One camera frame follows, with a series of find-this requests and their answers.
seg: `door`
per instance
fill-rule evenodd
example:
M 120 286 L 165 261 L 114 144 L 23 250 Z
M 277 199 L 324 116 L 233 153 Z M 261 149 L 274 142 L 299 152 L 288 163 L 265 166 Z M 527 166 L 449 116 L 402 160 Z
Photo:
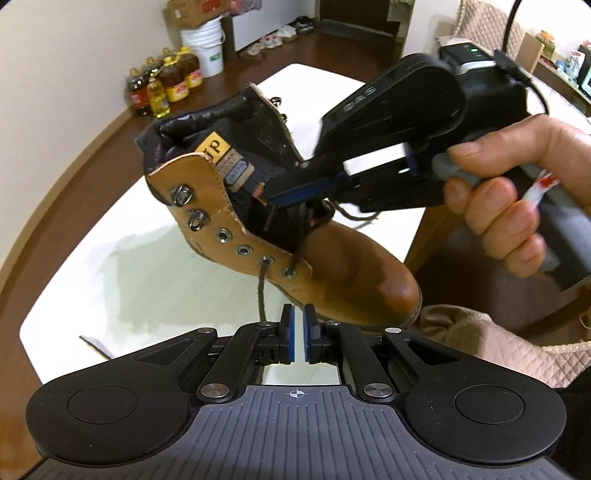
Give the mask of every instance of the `door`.
M 320 0 L 320 18 L 380 32 L 398 34 L 397 22 L 388 22 L 389 0 Z

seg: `textured black platform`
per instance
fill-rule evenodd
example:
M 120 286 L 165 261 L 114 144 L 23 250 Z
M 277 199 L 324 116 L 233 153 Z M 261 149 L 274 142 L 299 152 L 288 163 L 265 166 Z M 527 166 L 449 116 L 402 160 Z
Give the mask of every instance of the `textured black platform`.
M 28 480 L 411 479 L 558 480 L 546 459 L 479 468 L 418 442 L 391 407 L 347 387 L 249 386 L 233 402 L 203 407 L 174 444 L 128 465 L 90 468 L 46 459 Z

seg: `black handle grip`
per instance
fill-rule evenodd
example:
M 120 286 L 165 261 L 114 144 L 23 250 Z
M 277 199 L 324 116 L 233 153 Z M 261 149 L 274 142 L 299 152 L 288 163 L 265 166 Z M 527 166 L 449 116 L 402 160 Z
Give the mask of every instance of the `black handle grip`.
M 460 177 L 475 187 L 482 180 L 460 170 L 445 153 L 435 155 L 431 164 L 440 180 Z M 531 187 L 541 168 L 527 164 L 504 174 L 517 187 L 519 196 Z M 561 290 L 579 286 L 591 280 L 591 219 L 569 195 L 556 186 L 547 192 L 538 205 L 538 231 L 548 246 L 543 271 L 548 272 Z

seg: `brown leather boot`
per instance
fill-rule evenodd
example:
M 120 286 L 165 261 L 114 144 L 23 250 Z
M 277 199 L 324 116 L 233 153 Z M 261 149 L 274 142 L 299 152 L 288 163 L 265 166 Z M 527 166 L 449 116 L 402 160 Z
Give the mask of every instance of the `brown leather boot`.
M 233 113 L 224 108 L 219 116 L 214 107 L 206 114 L 209 126 L 195 112 L 158 122 L 139 141 L 148 185 L 168 204 L 189 245 L 235 271 L 262 272 L 296 304 L 313 303 L 324 319 L 369 328 L 412 324 L 420 290 L 386 249 L 332 221 L 326 202 L 271 212 L 254 197 L 261 182 L 301 157 L 258 90 L 249 86 L 240 95 L 250 105 L 227 100 Z

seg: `cable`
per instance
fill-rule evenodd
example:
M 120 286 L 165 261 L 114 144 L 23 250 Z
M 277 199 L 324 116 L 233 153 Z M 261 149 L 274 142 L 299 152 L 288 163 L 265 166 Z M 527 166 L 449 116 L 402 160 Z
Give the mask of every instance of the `cable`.
M 540 102 L 542 103 L 542 106 L 544 107 L 544 113 L 546 115 L 550 114 L 550 108 L 548 107 L 548 103 L 546 102 L 546 99 L 544 98 L 544 95 L 542 95 L 542 92 L 540 92 L 538 90 L 538 87 L 535 86 L 534 82 L 532 82 L 531 80 L 525 84 L 526 86 L 528 86 L 529 88 L 531 88 L 534 93 L 537 95 L 537 97 L 540 99 Z
M 507 20 L 507 25 L 505 27 L 505 35 L 503 36 L 503 48 L 502 51 L 507 53 L 507 48 L 509 47 L 509 36 L 511 35 L 511 28 L 513 27 L 513 22 L 515 21 L 515 15 L 517 14 L 517 9 L 521 5 L 522 0 L 515 0 L 513 3 L 513 7 L 511 7 L 511 13 L 509 13 L 509 19 Z

